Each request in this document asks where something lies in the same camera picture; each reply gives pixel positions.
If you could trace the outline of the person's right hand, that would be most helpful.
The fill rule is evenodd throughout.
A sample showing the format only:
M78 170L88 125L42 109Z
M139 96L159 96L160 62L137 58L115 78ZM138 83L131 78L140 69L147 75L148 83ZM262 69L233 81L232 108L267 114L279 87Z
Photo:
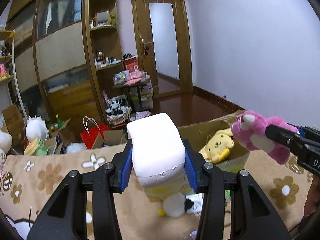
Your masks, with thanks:
M313 214L319 204L319 177L313 175L312 183L308 191L307 199L304 205L304 217Z

